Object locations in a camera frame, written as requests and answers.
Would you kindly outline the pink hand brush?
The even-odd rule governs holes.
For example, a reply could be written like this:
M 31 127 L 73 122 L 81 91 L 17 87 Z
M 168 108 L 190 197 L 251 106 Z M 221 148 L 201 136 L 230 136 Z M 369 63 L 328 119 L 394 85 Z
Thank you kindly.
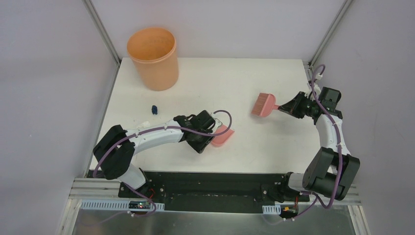
M 276 97 L 269 93 L 259 93 L 257 100 L 251 110 L 251 114 L 258 117 L 267 117 L 272 111 L 278 110 Z

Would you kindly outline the pink plastic dustpan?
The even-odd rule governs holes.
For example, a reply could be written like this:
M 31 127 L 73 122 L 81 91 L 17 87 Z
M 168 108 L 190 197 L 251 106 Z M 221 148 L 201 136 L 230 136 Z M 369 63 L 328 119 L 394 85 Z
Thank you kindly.
M 221 125 L 216 131 L 215 134 L 221 133 L 223 131 L 225 131 L 228 127 L 226 125 Z M 233 129 L 229 129 L 228 131 L 226 131 L 224 134 L 222 135 L 218 135 L 215 136 L 212 141 L 211 141 L 211 145 L 213 145 L 214 147 L 221 147 L 223 146 L 231 137 L 232 135 L 235 133 L 235 131 Z

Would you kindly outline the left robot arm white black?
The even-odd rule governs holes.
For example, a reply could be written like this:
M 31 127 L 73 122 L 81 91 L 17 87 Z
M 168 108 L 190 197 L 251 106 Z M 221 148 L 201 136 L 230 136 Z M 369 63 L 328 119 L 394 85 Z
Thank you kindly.
M 183 141 L 202 153 L 221 126 L 221 121 L 206 110 L 197 115 L 176 116 L 146 128 L 126 130 L 119 124 L 114 125 L 93 148 L 98 162 L 93 176 L 117 179 L 129 185 L 137 198 L 143 198 L 149 193 L 148 180 L 143 171 L 131 163 L 133 156 L 159 145 Z

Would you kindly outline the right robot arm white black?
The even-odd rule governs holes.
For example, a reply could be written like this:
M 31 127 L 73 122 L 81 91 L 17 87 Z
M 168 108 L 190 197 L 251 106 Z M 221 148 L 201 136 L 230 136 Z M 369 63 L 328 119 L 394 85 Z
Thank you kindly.
M 305 116 L 313 119 L 319 138 L 320 149 L 303 174 L 289 172 L 284 184 L 278 186 L 278 195 L 291 200 L 300 190 L 308 190 L 327 198 L 345 198 L 359 170 L 360 160 L 351 155 L 342 133 L 343 115 L 337 110 L 341 92 L 323 87 L 317 100 L 299 92 L 291 101 L 279 107 L 279 111 L 295 118 Z

